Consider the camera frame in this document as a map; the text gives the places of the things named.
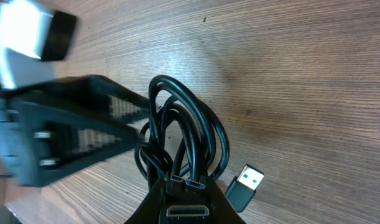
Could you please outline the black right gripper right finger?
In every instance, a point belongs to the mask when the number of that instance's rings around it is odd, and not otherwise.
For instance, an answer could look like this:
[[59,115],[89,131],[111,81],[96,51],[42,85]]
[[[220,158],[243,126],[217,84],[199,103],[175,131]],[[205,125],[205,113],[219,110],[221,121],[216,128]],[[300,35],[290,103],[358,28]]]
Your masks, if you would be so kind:
[[209,209],[209,224],[245,224],[238,215],[225,193],[220,189],[215,180],[205,177],[206,192],[208,194],[207,207]]

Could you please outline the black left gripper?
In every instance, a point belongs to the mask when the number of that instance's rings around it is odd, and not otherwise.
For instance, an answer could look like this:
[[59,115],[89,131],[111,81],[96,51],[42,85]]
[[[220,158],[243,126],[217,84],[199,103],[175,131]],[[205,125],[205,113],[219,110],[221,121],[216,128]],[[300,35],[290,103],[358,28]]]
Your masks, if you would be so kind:
[[131,125],[147,117],[148,107],[147,98],[104,76],[89,75],[47,82],[21,94],[18,115],[0,86],[3,169],[21,186],[44,187],[122,154],[142,141]]

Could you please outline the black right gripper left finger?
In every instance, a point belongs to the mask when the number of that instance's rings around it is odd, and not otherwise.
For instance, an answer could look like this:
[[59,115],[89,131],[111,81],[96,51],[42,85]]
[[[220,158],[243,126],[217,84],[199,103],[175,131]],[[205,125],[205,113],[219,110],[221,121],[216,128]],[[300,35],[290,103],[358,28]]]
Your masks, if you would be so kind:
[[158,224],[165,200],[165,180],[159,179],[125,224]]

